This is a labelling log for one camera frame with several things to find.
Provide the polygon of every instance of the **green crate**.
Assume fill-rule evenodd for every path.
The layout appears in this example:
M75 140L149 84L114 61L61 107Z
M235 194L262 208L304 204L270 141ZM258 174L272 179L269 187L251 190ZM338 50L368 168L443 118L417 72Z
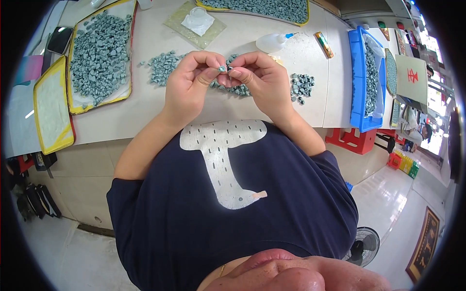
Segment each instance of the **green crate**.
M418 163L416 162L413 162L412 163L412 166L411 166L411 169L408 173L408 176L410 176L411 178L416 178L416 175L418 174L418 171L419 171L419 165Z

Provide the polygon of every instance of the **red chinese character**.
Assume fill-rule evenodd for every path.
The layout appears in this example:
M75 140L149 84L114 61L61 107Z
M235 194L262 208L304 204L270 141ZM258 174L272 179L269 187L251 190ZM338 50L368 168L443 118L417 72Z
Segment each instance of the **red chinese character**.
M412 69L408 69L408 81L412 81L412 83L414 84L415 81L419 81L418 79L418 73L414 73L412 71Z

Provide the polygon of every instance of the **pile of green stones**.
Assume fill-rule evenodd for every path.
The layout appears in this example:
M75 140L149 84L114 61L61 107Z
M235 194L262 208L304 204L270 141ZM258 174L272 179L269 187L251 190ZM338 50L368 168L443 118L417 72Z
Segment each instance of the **pile of green stones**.
M70 62L74 92L93 98L94 107L104 101L119 85L126 83L127 42L132 16L123 20L108 11L92 15L85 21L86 31L78 29L73 39Z
M301 105L304 105L302 96L312 96L311 91L314 86L314 77L308 74L292 74L291 75L291 101L295 102L296 98Z
M368 117L369 114L376 109L377 100L377 85L379 82L378 69L376 67L376 61L374 58L374 52L370 46L365 42L366 46L366 106L364 111L364 117Z
M178 62L186 55L175 55L175 51L171 50L168 53L161 53L156 57L151 58L147 65L152 67L150 83L157 83L159 86L167 86L168 76L178 66Z
M390 95L397 94L397 63L389 49L385 49L385 67L387 68L387 89Z
M200 0L205 6L275 17L295 23L308 20L308 0Z
M227 60L226 60L226 65L228 66L234 59L236 59L239 56L239 54L232 54ZM213 82L210 83L209 85L210 88L218 88L220 90L226 90L229 93L236 94L239 96L251 96L251 92L249 91L248 87L245 84L241 84L238 86L233 86L231 88L226 88L223 85L220 85L217 82L217 79L215 79Z

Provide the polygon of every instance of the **gold necklace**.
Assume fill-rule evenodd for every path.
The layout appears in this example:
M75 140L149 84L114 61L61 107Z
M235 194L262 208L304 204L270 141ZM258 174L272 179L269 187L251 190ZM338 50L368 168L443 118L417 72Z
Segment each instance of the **gold necklace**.
M222 269L220 270L219 278L222 276L223 269L225 268L225 265L222 266Z

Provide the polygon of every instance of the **forearm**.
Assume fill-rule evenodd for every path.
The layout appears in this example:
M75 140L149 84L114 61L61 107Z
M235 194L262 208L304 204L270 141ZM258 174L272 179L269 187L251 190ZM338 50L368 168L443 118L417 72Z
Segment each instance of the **forearm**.
M274 124L308 156L325 151L325 143L320 135L296 112L288 118L274 121Z
M113 174L124 180L144 180L155 156L183 127L173 125L162 111L129 143Z

